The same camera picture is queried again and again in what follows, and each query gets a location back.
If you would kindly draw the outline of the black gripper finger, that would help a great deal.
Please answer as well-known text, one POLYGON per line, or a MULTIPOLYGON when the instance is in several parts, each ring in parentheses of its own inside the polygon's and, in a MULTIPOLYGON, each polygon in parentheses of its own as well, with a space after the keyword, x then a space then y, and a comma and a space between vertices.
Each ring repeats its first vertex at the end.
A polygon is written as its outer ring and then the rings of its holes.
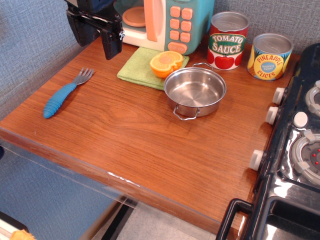
POLYGON ((111 60, 122 52, 123 41, 119 32, 102 29, 100 35, 105 58, 107 60, 111 60))
POLYGON ((74 37, 81 47, 89 45, 100 36, 98 30, 86 22, 86 18, 70 12, 67 12, 66 15, 74 37))

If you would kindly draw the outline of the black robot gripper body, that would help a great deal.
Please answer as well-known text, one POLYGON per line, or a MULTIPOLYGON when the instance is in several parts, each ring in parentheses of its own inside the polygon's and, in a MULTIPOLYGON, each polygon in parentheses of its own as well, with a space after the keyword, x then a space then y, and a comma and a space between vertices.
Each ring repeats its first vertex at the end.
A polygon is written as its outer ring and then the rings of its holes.
POLYGON ((101 31, 106 29, 116 37, 123 37, 122 16, 114 7, 115 0, 66 0, 67 14, 101 31))

